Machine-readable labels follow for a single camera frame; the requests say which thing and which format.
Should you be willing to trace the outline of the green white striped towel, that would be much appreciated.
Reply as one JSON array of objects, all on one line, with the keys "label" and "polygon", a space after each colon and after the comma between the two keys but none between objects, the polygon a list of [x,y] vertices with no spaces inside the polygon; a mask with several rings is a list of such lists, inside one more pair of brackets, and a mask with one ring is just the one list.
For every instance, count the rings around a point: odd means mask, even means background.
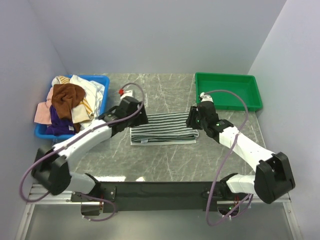
[{"label": "green white striped towel", "polygon": [[188,116],[188,112],[150,114],[147,117],[147,124],[130,128],[130,144],[132,146],[195,144],[199,132],[187,127]]}]

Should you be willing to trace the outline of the brown towel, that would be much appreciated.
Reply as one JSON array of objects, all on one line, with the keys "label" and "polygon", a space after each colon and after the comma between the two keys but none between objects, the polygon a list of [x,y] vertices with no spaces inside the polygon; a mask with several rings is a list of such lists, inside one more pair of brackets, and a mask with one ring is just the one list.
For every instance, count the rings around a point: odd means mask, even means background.
[{"label": "brown towel", "polygon": [[54,106],[60,119],[69,119],[75,128],[75,134],[81,129],[79,123],[72,120],[72,109],[77,107],[85,97],[85,90],[79,85],[72,83],[55,84],[51,105]]}]

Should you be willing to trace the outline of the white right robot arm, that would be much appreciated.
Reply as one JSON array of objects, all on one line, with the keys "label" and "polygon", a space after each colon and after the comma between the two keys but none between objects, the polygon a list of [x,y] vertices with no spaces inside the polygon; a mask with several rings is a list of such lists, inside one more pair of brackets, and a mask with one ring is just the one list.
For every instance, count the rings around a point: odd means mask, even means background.
[{"label": "white right robot arm", "polygon": [[257,195],[264,203],[271,204],[296,187],[288,157],[258,145],[226,119],[220,119],[214,103],[204,101],[192,106],[186,125],[203,130],[217,143],[229,148],[253,170],[253,175],[233,173],[220,180],[220,194],[231,200],[238,193]]}]

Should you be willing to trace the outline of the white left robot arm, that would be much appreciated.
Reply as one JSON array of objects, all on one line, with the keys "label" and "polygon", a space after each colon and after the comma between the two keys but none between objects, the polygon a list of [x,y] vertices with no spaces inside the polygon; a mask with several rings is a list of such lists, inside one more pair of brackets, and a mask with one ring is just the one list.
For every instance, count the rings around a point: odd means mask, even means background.
[{"label": "white left robot arm", "polygon": [[101,182],[88,173],[76,173],[71,165],[90,149],[109,140],[126,128],[148,123],[143,102],[125,96],[119,105],[101,114],[87,128],[49,149],[39,148],[31,175],[54,196],[65,190],[81,193],[89,201],[101,194]]}]

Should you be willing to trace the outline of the cream yellow striped towel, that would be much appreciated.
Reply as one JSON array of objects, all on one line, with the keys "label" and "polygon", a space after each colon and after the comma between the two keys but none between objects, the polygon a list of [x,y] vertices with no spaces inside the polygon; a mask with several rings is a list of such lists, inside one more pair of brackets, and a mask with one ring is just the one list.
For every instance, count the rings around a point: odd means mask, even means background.
[{"label": "cream yellow striped towel", "polygon": [[[71,84],[70,79],[68,79],[68,78],[60,78],[59,80],[60,80],[60,82],[58,81],[58,82],[52,84],[52,87],[55,84]],[[93,118],[88,117],[88,114],[87,114],[86,108],[83,104],[83,101],[81,101],[77,107],[74,107],[71,110],[71,113],[72,113],[72,122],[73,123],[89,122],[93,119]]]}]

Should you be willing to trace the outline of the green plastic tray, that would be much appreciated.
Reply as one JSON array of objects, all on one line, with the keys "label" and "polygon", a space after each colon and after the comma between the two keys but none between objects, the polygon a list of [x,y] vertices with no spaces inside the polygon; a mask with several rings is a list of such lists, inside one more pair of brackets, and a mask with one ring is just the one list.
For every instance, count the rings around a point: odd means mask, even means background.
[{"label": "green plastic tray", "polygon": [[[200,103],[200,94],[213,90],[227,90],[237,94],[246,104],[248,111],[256,112],[263,108],[256,78],[252,75],[197,72],[195,74],[196,103]],[[229,93],[212,93],[217,110],[244,111],[243,104]]]}]

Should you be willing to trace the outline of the purple towel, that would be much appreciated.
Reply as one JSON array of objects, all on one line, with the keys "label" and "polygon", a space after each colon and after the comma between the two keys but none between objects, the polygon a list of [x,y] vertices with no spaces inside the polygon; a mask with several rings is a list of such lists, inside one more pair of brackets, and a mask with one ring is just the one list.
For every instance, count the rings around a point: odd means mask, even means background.
[{"label": "purple towel", "polygon": [[73,123],[68,118],[59,118],[58,113],[53,105],[50,106],[51,124],[47,127],[47,135],[61,136],[74,135],[76,133]]}]

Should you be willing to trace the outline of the pink towel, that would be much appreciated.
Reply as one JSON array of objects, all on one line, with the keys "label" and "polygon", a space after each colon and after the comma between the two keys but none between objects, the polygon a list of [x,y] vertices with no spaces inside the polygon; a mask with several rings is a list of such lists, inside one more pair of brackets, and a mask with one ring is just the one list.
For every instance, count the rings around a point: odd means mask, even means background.
[{"label": "pink towel", "polygon": [[34,122],[42,125],[51,125],[50,107],[52,105],[53,87],[50,88],[46,101],[40,102],[37,105]]}]

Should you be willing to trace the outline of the blue plastic bin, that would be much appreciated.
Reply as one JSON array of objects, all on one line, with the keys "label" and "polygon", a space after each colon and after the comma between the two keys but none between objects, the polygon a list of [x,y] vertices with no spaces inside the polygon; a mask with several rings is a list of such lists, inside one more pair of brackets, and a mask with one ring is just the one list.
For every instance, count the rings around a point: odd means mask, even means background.
[{"label": "blue plastic bin", "polygon": [[[73,75],[57,76],[52,80],[52,85],[57,82],[61,82],[60,81],[61,78],[71,79],[72,76]],[[105,90],[104,90],[104,94],[103,94],[103,100],[102,100],[102,104],[100,107],[100,113],[98,114],[98,115],[101,115],[105,111],[105,108],[107,106],[108,89],[109,89],[109,84],[110,84],[109,78],[104,75],[78,75],[78,76],[85,79],[85,80],[95,81],[97,83],[104,85]],[[40,139],[47,139],[47,140],[52,140],[52,141],[64,141],[64,140],[67,140],[75,135],[75,134],[67,134],[67,135],[54,136],[51,134],[46,134],[45,132],[46,132],[46,129],[48,126],[49,125],[37,123],[35,126],[35,130],[34,130],[35,136]]]}]

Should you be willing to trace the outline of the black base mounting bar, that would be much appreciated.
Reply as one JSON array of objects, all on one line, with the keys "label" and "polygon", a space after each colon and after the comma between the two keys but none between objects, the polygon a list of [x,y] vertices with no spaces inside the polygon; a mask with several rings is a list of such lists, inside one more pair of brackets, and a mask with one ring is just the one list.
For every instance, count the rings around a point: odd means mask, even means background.
[{"label": "black base mounting bar", "polygon": [[[98,193],[89,196],[115,204],[117,211],[206,210],[212,182],[102,182]],[[225,183],[215,184],[210,211],[217,212],[218,202],[242,200],[246,193],[232,193]],[[71,202],[93,203],[93,199],[75,192]]]}]

